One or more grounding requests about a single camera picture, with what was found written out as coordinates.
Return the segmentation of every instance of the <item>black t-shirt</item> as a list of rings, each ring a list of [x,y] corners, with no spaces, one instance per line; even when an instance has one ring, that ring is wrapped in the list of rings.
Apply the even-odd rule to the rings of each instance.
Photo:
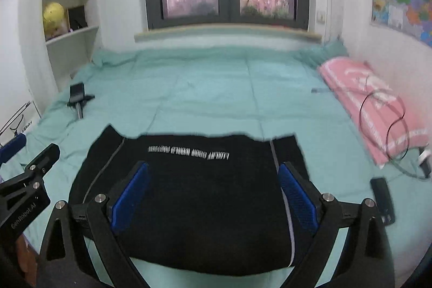
[[[138,259],[196,272],[245,276],[291,263],[287,211],[276,165],[307,175],[294,136],[143,135],[108,126],[89,150],[70,191],[81,204],[107,194],[138,161],[150,186],[118,240]]]

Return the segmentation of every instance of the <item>teal bedsheet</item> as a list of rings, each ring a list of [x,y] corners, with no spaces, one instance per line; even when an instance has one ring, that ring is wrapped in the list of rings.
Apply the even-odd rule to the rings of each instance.
[[[40,249],[54,204],[68,199],[70,187],[91,144],[107,124],[127,137],[144,133],[244,133],[263,139],[295,134],[303,150],[311,180],[321,192],[340,201],[361,202],[372,197],[369,181],[385,176],[390,184],[396,223],[387,228],[397,277],[408,276],[432,241],[432,185],[401,175],[393,166],[380,170],[363,146],[348,114],[326,88],[316,67],[346,55],[342,44],[295,52],[255,48],[146,50],[114,54],[100,52],[75,77],[96,99],[88,103],[84,119],[66,107],[68,92],[45,112],[16,157],[1,169],[8,179],[50,143],[60,146],[60,160],[45,176],[51,205],[26,230]],[[402,166],[420,174],[417,151]],[[319,283],[328,281],[338,262],[346,230],[341,230]],[[100,277],[109,282],[94,244],[89,243]],[[241,278],[185,272],[134,260],[152,288],[273,288],[291,269]]]

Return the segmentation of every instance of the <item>wooden edge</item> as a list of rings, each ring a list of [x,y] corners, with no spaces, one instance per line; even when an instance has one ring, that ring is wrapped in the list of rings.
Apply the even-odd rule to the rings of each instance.
[[[190,30],[247,30],[247,31],[266,31],[274,34],[286,34],[286,35],[296,35],[314,41],[321,41],[322,36],[318,33],[307,32],[305,30],[297,30],[292,28],[285,28],[283,26],[273,26],[273,25],[260,25],[260,24],[236,24],[236,23],[211,23],[211,24],[200,24],[200,25],[184,25],[175,26],[172,28],[162,28],[156,30],[149,30],[146,32],[137,33],[134,35],[135,42],[143,42],[151,40],[151,37],[155,38],[157,35],[170,35],[170,34],[181,34]]]

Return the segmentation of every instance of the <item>pink pillow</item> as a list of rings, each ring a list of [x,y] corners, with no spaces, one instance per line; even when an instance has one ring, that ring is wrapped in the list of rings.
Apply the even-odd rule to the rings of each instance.
[[[405,152],[408,143],[406,126],[402,121],[391,126],[402,116],[403,106],[400,99],[391,93],[392,90],[382,79],[377,77],[365,64],[346,57],[329,60],[321,65],[318,71],[357,127],[360,128],[361,124],[360,133],[377,165],[388,162],[387,153],[391,157],[396,157]],[[368,98],[363,105],[360,117],[360,107],[363,101],[369,93],[375,90],[385,90],[386,93],[375,93]],[[427,130],[411,107],[406,105],[403,120],[408,126],[409,147],[426,146],[428,144]]]

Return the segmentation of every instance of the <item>light switch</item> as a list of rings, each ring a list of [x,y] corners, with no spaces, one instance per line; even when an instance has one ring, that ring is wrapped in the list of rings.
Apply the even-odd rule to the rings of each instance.
[[[325,24],[325,21],[326,21],[326,14],[325,14],[325,11],[323,11],[323,10],[318,10],[318,11],[317,11],[317,22],[318,22],[318,23]]]

